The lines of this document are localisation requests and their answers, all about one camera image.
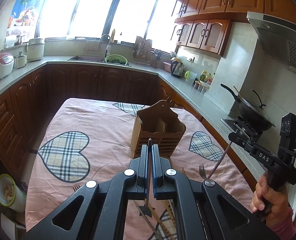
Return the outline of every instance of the range hood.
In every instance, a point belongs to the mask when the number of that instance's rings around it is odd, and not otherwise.
[[[296,24],[270,15],[248,12],[264,51],[296,73]]]

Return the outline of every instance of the wooden cutlery caddy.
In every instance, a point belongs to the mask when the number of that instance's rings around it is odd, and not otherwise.
[[[130,143],[133,159],[140,157],[141,147],[148,144],[149,138],[152,144],[158,144],[161,157],[170,157],[185,131],[186,126],[178,119],[178,114],[164,100],[138,110]]]

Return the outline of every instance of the white rice cooker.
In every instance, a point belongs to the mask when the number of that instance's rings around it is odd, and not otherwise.
[[[45,42],[43,38],[30,39],[27,46],[27,60],[41,60],[43,58],[44,45]]]
[[[0,79],[9,75],[13,68],[14,59],[9,53],[0,53]]]

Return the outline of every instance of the electric kettle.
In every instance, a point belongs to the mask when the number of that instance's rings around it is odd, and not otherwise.
[[[182,73],[184,71],[184,64],[182,62],[178,62],[174,60],[170,66],[171,75],[176,78],[182,78]]]

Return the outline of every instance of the green rim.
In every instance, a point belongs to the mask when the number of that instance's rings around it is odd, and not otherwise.
[[[16,187],[16,184],[14,183],[13,178],[11,178],[8,174],[1,174],[1,175],[0,175],[0,179],[2,179],[3,177],[8,177],[9,179],[11,179],[11,181],[12,181],[12,185],[14,185],[14,195],[13,195],[13,198],[12,198],[11,202],[10,202],[9,204],[4,205],[4,204],[0,201],[0,204],[2,204],[2,205],[5,206],[5,207],[9,207],[9,206],[11,206],[11,205],[14,203],[14,201],[16,200],[16,196],[17,196],[17,187]]]

